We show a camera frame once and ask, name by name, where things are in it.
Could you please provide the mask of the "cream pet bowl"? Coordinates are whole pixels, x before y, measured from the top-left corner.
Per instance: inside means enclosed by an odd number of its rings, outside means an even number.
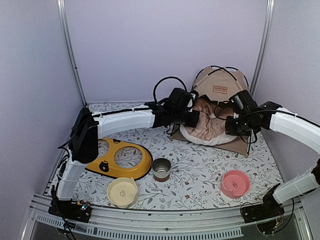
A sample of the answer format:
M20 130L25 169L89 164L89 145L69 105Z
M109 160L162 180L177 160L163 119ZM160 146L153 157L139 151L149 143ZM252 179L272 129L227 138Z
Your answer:
M107 187L108 200L117 208L128 209L138 200L138 187L135 180L119 177Z

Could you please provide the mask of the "pink pet bowl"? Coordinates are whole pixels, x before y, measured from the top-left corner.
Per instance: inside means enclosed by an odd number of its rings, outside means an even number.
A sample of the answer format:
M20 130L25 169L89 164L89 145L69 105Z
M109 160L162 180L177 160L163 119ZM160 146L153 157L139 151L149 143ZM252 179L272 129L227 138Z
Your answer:
M240 170L230 170L222 176L221 180L222 193L231 199L238 199L250 190L250 178Z

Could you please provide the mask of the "beige pet tent fabric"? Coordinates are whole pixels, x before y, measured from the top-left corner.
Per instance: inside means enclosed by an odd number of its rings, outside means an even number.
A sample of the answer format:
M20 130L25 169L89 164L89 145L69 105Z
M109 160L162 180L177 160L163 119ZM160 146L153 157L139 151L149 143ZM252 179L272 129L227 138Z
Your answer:
M235 67L210 65L202 69L195 77L192 90L198 93L193 107L199 111L196 127L181 125L171 139L193 144L217 147L243 155L248 154L248 138L226 134L227 117L234 117L234 111L228 100L234 94L248 90L245 75Z

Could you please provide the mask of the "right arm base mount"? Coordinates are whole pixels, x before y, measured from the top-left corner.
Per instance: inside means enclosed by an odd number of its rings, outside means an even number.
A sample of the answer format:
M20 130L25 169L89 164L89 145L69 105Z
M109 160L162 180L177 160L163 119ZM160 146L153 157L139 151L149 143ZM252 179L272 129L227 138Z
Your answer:
M282 205L269 207L263 203L252 204L245 202L240 207L240 214L246 224L272 219L256 225L258 231L263 235L272 235L276 232L283 220L284 213L285 210Z

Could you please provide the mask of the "yellow double bowl holder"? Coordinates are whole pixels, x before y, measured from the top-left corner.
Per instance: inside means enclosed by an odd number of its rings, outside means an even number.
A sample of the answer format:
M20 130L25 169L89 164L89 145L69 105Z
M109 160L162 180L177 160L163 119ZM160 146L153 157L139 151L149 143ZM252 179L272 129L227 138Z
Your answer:
M113 179L138 180L149 173L153 157L143 146L114 138L98 140L98 157L86 170Z

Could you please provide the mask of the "beige patterned pet pillow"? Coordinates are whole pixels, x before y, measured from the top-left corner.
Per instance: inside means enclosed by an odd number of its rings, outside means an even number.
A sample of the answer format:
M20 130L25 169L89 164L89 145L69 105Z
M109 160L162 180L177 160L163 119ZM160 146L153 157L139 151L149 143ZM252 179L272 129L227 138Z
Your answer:
M189 142L204 146L217 146L234 141L237 137L226 134L225 121L228 116L233 116L231 108L224 109L222 116L214 115L217 105L205 98L198 98L194 110L199 111L196 127L182 125L179 130L181 135Z

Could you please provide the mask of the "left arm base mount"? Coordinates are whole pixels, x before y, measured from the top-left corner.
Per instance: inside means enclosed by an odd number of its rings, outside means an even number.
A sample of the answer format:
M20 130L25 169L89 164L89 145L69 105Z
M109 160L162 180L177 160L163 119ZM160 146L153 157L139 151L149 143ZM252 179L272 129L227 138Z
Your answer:
M74 220L88 223L91 217L92 208L83 202L73 202L72 200L53 199L50 203L48 213L67 220Z

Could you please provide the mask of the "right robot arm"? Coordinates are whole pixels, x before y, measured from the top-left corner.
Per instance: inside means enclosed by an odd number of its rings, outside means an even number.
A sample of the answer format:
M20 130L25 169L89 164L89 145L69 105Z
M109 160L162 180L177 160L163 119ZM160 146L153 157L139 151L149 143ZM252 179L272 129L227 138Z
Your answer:
M288 136L307 147L320 152L320 125L289 111L272 101L257 105L247 90L242 90L229 98L237 117L225 120L225 133L231 136L248 136L261 129ZM320 165L317 163L308 171L281 183L263 197L258 213L269 218L278 210L278 205L298 196L308 194L320 186Z

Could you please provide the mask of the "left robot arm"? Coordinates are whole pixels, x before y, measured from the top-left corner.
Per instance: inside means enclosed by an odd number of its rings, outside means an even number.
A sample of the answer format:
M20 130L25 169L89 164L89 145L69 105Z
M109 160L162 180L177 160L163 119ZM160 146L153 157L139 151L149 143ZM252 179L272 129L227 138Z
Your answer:
M55 188L55 209L63 216L74 213L72 199L81 173L98 157L98 140L102 137L134 129L167 127L172 124L197 125L200 113L193 110L199 94L174 88L169 97L147 102L136 108L108 112L80 110L71 131L70 140L59 146L66 150L67 161Z

